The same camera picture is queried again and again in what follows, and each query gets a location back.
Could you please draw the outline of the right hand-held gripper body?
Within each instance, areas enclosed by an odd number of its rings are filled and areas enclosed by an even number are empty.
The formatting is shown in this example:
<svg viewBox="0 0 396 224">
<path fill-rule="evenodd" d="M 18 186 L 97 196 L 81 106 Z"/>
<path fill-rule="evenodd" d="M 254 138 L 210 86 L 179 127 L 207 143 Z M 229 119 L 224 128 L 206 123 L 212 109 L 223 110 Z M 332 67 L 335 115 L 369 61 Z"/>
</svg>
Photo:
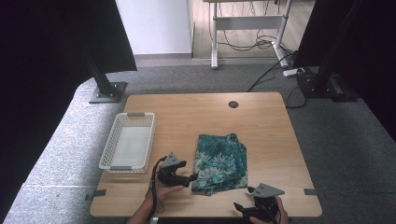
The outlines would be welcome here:
<svg viewBox="0 0 396 224">
<path fill-rule="evenodd" d="M 277 189 L 269 185 L 260 183 L 255 188 L 253 193 L 250 193 L 254 200 L 254 207 L 245 208 L 242 216 L 245 220 L 250 217 L 256 217 L 265 222 L 276 222 L 275 217 L 278 213 L 278 206 L 275 196 L 283 195 L 285 193 L 282 189 Z"/>
</svg>

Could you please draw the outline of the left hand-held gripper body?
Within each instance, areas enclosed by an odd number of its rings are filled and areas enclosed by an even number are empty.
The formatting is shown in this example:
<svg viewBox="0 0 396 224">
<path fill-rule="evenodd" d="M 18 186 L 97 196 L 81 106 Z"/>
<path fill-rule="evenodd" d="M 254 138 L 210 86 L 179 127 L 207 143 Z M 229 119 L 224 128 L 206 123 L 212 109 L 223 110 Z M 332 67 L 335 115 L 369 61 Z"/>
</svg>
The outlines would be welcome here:
<svg viewBox="0 0 396 224">
<path fill-rule="evenodd" d="M 160 165 L 158 179 L 168 187 L 183 186 L 185 176 L 177 175 L 177 164 L 180 160 L 176 154 L 170 152 Z"/>
</svg>

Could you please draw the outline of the teal floral shirt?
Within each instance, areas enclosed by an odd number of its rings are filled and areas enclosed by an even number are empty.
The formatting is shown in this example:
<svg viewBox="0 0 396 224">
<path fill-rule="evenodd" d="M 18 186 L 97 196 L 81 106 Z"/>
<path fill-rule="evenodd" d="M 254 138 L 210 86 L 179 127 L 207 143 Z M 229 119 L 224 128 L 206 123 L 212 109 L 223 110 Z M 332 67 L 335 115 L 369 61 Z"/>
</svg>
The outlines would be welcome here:
<svg viewBox="0 0 396 224">
<path fill-rule="evenodd" d="M 191 191 L 210 196 L 213 193 L 248 186 L 247 148 L 235 133 L 224 136 L 200 134 L 194 159 L 198 174 Z"/>
</svg>

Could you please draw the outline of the white plastic basket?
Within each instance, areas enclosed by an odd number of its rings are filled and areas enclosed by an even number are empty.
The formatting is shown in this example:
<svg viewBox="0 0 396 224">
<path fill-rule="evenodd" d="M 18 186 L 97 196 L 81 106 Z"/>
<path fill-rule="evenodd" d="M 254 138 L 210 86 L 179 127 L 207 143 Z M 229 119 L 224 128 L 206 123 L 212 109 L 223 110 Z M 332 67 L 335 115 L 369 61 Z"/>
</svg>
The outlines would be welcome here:
<svg viewBox="0 0 396 224">
<path fill-rule="evenodd" d="M 106 140 L 99 168 L 113 174 L 145 174 L 155 126 L 153 113 L 119 113 Z"/>
</svg>

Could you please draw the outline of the person's right hand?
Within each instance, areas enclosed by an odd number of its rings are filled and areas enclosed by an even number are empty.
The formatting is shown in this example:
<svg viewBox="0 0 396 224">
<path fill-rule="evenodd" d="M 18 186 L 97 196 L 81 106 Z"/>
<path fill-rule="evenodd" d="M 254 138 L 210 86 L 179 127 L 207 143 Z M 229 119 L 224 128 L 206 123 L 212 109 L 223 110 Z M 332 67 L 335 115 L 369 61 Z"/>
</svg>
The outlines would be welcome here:
<svg viewBox="0 0 396 224">
<path fill-rule="evenodd" d="M 278 213 L 276 214 L 276 217 L 275 217 L 276 224 L 290 224 L 290 218 L 283 206 L 281 198 L 278 196 L 275 196 L 275 199 L 276 199 L 276 203 L 278 206 Z M 273 221 L 265 222 L 265 221 L 258 219 L 256 217 L 250 217 L 249 221 L 252 224 L 274 224 Z"/>
</svg>

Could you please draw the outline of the person's left hand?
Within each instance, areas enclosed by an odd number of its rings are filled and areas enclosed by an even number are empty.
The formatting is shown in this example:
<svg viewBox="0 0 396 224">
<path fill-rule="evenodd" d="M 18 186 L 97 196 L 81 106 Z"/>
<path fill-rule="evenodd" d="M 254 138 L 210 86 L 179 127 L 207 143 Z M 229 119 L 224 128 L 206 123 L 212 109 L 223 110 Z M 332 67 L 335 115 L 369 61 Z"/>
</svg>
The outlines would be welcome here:
<svg viewBox="0 0 396 224">
<path fill-rule="evenodd" d="M 154 198 L 156 198 L 157 201 L 163 201 L 169 194 L 178 192 L 183 189 L 183 186 L 168 187 L 160 180 L 156 180 L 155 186 L 149 185 L 145 200 L 152 200 L 154 202 Z"/>
</svg>

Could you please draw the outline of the black metal stand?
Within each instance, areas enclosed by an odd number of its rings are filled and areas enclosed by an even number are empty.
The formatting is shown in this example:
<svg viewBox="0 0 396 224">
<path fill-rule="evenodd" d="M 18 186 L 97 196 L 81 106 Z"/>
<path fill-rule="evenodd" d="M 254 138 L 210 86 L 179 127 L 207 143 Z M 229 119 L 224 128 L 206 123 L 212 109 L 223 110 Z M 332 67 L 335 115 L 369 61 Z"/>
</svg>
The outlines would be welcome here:
<svg viewBox="0 0 396 224">
<path fill-rule="evenodd" d="M 345 98 L 335 76 L 362 0 L 316 0 L 293 66 L 316 67 L 297 76 L 305 98 Z"/>
<path fill-rule="evenodd" d="M 126 82 L 110 82 L 105 73 L 102 73 L 96 66 L 90 54 L 85 53 L 84 58 L 89 67 L 90 73 L 96 82 L 90 104 L 118 103 L 124 93 Z"/>
</svg>

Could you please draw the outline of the white power strip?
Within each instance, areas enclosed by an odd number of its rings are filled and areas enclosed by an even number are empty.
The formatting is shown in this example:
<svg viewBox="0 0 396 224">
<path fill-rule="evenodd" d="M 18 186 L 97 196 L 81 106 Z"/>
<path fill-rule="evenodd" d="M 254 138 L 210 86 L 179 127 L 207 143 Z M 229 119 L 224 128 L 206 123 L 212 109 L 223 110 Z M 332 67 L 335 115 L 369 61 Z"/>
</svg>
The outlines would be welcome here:
<svg viewBox="0 0 396 224">
<path fill-rule="evenodd" d="M 305 70 L 302 67 L 294 68 L 294 69 L 283 71 L 283 76 L 284 77 L 294 77 L 294 76 L 303 74 L 304 72 L 305 72 Z"/>
</svg>

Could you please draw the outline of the black curtain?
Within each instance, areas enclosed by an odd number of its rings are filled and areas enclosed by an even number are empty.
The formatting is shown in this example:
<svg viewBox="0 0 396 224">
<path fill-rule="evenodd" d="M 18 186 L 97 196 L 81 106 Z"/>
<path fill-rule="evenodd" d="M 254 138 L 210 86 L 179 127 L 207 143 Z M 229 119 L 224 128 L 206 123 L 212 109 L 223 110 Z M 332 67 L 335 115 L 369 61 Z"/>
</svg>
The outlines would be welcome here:
<svg viewBox="0 0 396 224">
<path fill-rule="evenodd" d="M 0 220 L 77 87 L 135 68 L 116 0 L 0 0 Z"/>
<path fill-rule="evenodd" d="M 396 141 L 396 0 L 362 0 L 334 77 L 345 98 L 356 92 Z"/>
</svg>

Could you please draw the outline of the white desk frame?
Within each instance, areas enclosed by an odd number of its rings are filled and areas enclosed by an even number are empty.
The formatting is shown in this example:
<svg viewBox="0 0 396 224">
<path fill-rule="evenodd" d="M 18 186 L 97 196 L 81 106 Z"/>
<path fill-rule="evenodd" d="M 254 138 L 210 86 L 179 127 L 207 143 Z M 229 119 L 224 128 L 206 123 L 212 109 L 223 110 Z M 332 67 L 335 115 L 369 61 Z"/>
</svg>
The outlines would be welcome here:
<svg viewBox="0 0 396 224">
<path fill-rule="evenodd" d="M 286 0 L 286 6 L 281 15 L 222 17 L 218 15 L 221 3 L 249 2 L 250 0 L 203 0 L 213 7 L 212 17 L 212 44 L 211 44 L 211 68 L 219 67 L 218 57 L 218 31 L 227 30 L 277 30 L 276 40 L 272 42 L 272 48 L 282 67 L 287 67 L 286 51 L 281 48 L 283 35 L 288 23 L 292 0 Z"/>
</svg>

